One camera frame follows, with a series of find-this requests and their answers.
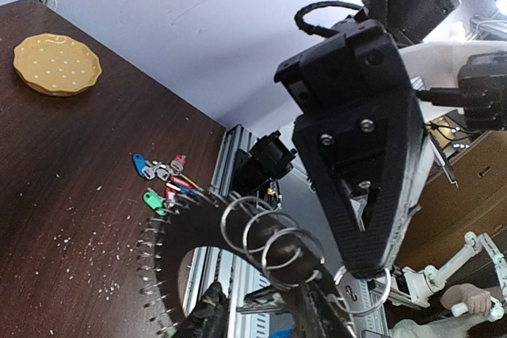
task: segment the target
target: person's hand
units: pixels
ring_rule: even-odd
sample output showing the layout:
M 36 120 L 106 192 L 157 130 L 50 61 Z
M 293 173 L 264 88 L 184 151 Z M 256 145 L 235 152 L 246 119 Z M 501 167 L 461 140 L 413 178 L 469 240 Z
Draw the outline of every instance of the person's hand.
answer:
M 461 286 L 461 299 L 468 308 L 468 313 L 483 314 L 488 317 L 491 311 L 491 294 L 472 284 Z

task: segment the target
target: yellow plate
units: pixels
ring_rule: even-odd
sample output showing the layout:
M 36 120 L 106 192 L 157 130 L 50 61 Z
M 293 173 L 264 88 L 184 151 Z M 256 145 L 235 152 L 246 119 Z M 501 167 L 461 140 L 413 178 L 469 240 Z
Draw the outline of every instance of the yellow plate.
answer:
M 14 67 L 32 89 L 60 97 L 88 89 L 102 73 L 98 57 L 85 44 L 48 33 L 14 48 Z

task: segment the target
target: dark brown table surface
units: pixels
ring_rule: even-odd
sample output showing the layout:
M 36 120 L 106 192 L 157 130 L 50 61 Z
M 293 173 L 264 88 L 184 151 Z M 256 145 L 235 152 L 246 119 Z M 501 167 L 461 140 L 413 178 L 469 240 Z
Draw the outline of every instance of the dark brown table surface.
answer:
M 100 58 L 97 85 L 47 97 L 13 69 L 43 32 Z M 154 336 L 135 243 L 151 211 L 132 154 L 170 161 L 207 186 L 224 129 L 36 0 L 0 7 L 0 337 Z

